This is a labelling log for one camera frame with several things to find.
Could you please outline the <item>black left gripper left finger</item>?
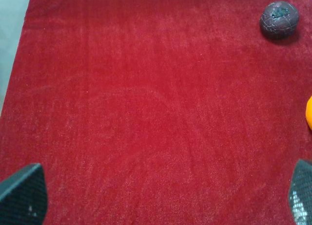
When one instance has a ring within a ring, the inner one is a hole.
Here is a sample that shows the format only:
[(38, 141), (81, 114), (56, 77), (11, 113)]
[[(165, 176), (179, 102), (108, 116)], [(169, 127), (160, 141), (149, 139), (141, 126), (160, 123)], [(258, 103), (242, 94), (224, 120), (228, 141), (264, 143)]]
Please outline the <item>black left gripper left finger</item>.
[(29, 164), (1, 181), (2, 225), (41, 225), (47, 209), (48, 196), (41, 164)]

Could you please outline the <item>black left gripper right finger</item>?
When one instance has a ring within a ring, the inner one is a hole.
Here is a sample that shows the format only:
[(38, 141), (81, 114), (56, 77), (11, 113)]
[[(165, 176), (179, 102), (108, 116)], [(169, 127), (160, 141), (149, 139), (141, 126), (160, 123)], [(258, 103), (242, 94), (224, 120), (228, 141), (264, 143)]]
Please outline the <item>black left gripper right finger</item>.
[(288, 201), (297, 225), (312, 224), (312, 162), (300, 159), (295, 165)]

